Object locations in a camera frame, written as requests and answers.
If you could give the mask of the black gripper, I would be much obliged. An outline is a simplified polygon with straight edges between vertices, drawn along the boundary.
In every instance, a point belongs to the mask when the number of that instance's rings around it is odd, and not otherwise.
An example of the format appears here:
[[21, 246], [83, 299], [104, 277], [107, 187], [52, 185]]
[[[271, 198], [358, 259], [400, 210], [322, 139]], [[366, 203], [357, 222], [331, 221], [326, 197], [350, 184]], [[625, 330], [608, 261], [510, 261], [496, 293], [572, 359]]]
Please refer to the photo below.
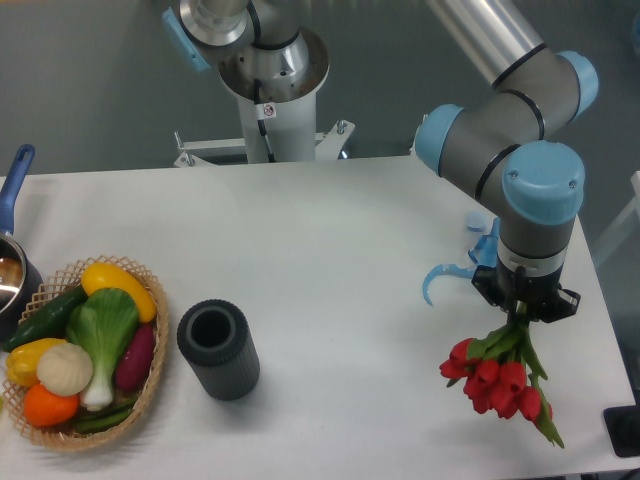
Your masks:
[[559, 288], [562, 268], [540, 277], [529, 276], [523, 267], [515, 271], [502, 263], [496, 267], [479, 267], [472, 284], [492, 306], [512, 314], [515, 303], [527, 305], [532, 316], [542, 322], [556, 322], [577, 313], [581, 295], [569, 289]]

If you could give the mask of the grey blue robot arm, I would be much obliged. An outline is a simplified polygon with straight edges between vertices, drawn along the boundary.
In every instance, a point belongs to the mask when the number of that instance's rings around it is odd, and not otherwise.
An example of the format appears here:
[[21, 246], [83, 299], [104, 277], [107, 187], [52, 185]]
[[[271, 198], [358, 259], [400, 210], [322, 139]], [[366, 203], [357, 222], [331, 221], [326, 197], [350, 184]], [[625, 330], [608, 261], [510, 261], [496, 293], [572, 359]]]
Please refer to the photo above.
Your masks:
[[[585, 170], [549, 136], [594, 101], [598, 77], [583, 56], [551, 51], [509, 1], [434, 1], [431, 10], [494, 89], [476, 111], [447, 104], [418, 127], [415, 155], [500, 222], [497, 258], [473, 274], [485, 300], [510, 317], [555, 322], [576, 313], [560, 284]], [[251, 163], [329, 159], [316, 138], [316, 94], [327, 50], [290, 1], [174, 1], [168, 37], [197, 71], [216, 67], [236, 97]]]

